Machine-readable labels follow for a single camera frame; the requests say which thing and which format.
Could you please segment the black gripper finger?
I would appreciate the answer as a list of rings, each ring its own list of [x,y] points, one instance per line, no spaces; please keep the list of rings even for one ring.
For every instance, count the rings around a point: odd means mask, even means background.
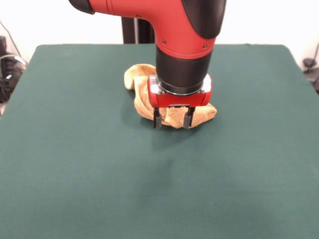
[[[194,112],[195,107],[188,107],[188,110],[184,115],[183,128],[188,129],[191,127]]]
[[[159,108],[154,108],[153,128],[161,128],[161,114]]]

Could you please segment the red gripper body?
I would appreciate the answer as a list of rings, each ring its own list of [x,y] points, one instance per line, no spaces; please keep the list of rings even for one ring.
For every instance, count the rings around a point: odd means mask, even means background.
[[[199,91],[191,95],[174,95],[165,91],[158,81],[157,75],[147,79],[148,97],[153,108],[198,107],[209,103],[213,91],[212,79],[207,74]]]

